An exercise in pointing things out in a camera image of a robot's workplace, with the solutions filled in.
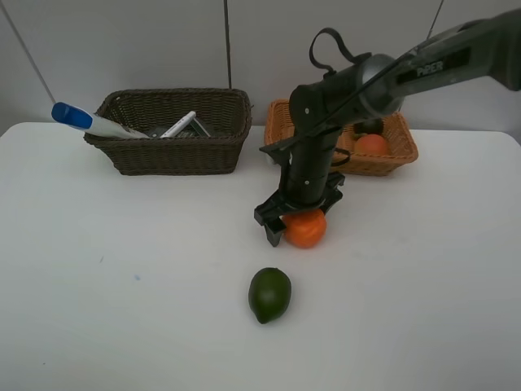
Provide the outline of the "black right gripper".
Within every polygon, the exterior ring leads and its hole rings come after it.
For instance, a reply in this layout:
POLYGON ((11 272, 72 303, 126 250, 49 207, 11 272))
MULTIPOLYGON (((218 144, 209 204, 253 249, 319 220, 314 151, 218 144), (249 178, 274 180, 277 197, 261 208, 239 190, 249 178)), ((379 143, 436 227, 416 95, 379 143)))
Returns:
POLYGON ((314 204, 297 204, 276 190, 263 204, 254 209, 254 219, 264 225, 266 238, 273 247, 280 244, 286 231, 286 224, 280 218, 284 215, 303 213, 320 209, 327 213, 331 207, 343 198, 339 187, 344 185, 345 176, 338 172, 329 173, 322 198, 314 204))

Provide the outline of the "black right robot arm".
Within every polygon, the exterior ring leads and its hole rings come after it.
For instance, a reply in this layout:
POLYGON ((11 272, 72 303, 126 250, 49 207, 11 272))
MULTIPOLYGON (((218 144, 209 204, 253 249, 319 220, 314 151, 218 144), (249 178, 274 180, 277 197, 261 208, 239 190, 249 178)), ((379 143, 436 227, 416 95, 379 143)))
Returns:
POLYGON ((351 67, 336 72, 314 60, 325 74, 321 81, 292 91, 293 136, 261 148, 281 167, 278 189, 254 210, 274 247, 286 230, 283 216, 314 209, 327 213, 342 199, 344 176, 330 167, 346 125, 389 116, 406 96, 479 77, 491 77, 511 91, 520 89, 518 9, 446 30, 397 59, 370 52, 354 56, 336 30, 325 32, 351 67))

